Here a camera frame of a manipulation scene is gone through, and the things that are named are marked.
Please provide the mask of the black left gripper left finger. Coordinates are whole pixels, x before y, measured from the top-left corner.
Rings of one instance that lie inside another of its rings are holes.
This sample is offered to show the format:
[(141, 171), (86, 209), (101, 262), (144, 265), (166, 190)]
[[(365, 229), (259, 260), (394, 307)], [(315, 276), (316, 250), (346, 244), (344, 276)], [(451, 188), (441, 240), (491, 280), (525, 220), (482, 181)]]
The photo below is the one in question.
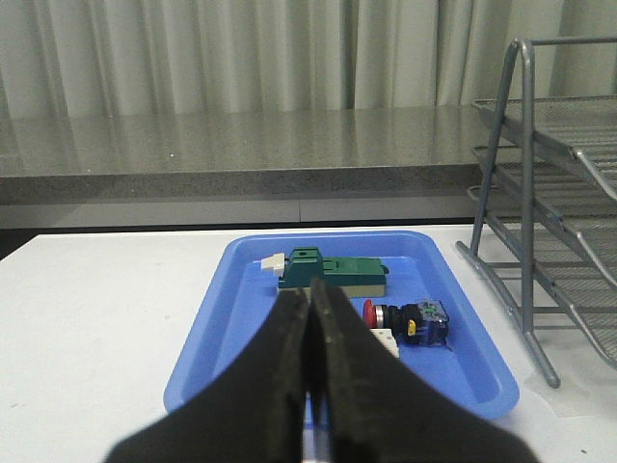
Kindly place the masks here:
[(184, 406), (116, 444), (110, 462), (299, 462), (309, 303), (281, 294), (255, 336)]

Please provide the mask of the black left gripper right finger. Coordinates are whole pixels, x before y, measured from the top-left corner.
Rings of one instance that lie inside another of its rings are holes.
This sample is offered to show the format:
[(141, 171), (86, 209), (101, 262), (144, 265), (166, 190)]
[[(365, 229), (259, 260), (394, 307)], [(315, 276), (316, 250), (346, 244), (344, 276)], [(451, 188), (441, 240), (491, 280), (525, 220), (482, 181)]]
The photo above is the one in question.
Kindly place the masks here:
[(534, 462), (526, 443), (406, 368), (343, 291), (314, 280), (308, 326), (314, 416), (334, 462)]

